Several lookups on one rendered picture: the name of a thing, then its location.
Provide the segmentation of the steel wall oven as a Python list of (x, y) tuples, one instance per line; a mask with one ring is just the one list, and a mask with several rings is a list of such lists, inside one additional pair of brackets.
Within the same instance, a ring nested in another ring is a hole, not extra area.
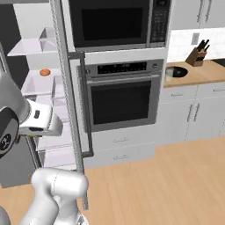
[(87, 84), (91, 131), (152, 125), (156, 122), (163, 60), (90, 64), (86, 80), (159, 75), (148, 81)]

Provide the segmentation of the grey fridge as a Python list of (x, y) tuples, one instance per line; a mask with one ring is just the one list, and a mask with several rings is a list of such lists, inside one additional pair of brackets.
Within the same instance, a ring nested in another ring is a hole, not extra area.
[[(11, 4), (10, 0), (0, 0), (0, 43), (11, 78), (20, 90), (30, 70), (60, 69), (58, 54), (55, 51), (47, 54), (8, 56), (8, 53), (21, 39), (39, 38), (45, 27), (53, 25), (49, 3)], [(53, 103), (51, 93), (29, 97), (53, 107), (63, 122), (63, 132), (58, 137), (33, 140), (21, 138), (0, 162), (0, 185), (3, 188), (28, 184), (38, 166), (70, 171), (76, 168), (67, 105), (64, 102)]]

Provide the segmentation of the white drawer front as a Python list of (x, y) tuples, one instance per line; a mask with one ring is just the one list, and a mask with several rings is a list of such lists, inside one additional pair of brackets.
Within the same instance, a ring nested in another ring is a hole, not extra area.
[(107, 166), (116, 163), (134, 162), (155, 155), (155, 143), (145, 143), (118, 149), (100, 150), (93, 157), (83, 160), (84, 168)]
[(161, 93), (160, 102), (170, 103), (194, 99), (196, 90), (197, 85), (164, 88)]
[(196, 98), (213, 98), (225, 96), (225, 82), (200, 84)]
[(153, 126), (129, 127), (92, 133), (95, 150), (116, 149), (154, 142), (156, 129)]

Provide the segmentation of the white wall cupboards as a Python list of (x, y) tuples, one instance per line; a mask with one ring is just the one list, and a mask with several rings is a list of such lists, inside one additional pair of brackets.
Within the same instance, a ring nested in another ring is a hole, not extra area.
[(225, 0), (176, 0), (172, 30), (225, 27)]

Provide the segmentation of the wooden knife block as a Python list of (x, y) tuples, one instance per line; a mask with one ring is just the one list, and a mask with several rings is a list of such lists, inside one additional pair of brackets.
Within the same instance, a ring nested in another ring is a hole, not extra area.
[(208, 42), (209, 40), (202, 40), (201, 43), (188, 55), (185, 62), (193, 67), (201, 67), (207, 54), (207, 49), (209, 48)]

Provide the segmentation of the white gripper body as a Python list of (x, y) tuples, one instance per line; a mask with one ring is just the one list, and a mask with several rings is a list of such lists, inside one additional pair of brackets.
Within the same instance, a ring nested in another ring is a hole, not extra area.
[(63, 124), (55, 113), (35, 113), (19, 126), (19, 133), (28, 136), (60, 136)]

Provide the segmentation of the grey fridge door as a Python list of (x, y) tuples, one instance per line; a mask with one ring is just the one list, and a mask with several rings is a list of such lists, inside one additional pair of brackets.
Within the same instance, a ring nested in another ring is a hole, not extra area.
[(63, 88), (69, 114), (69, 125), (76, 159), (76, 171), (80, 174), (84, 174), (83, 156), (86, 156), (86, 153), (82, 152), (82, 143), (79, 134), (76, 101), (69, 63), (69, 50), (62, 13), (62, 0), (49, 0), (49, 2), (54, 23), (54, 34), (62, 73)]

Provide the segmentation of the clear glass fridge shelf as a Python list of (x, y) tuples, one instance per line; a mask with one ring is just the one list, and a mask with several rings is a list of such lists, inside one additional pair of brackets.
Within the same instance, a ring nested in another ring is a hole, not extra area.
[(41, 76), (38, 70), (30, 70), (22, 86), (24, 96), (29, 95), (47, 95), (52, 92), (53, 81), (55, 76), (59, 76), (59, 69), (50, 69), (49, 76)]
[(45, 27), (39, 38), (21, 39), (8, 56), (54, 53), (57, 50), (53, 27)]

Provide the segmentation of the glass of lemonade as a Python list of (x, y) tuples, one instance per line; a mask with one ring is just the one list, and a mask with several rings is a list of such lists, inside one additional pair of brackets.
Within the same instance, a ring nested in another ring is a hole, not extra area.
[(165, 80), (170, 82), (173, 78), (174, 68), (166, 69), (165, 71)]

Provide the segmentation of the black hob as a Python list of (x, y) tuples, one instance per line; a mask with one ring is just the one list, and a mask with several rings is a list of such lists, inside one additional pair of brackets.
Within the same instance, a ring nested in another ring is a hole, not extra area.
[(223, 67), (225, 67), (225, 58), (222, 59), (213, 59), (213, 62), (216, 62), (219, 65), (222, 65)]

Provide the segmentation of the black steel microwave oven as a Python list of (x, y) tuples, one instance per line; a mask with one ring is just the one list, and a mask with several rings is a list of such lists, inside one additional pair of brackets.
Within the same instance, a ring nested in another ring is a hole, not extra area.
[(166, 44), (171, 0), (69, 0), (75, 49), (158, 48)]

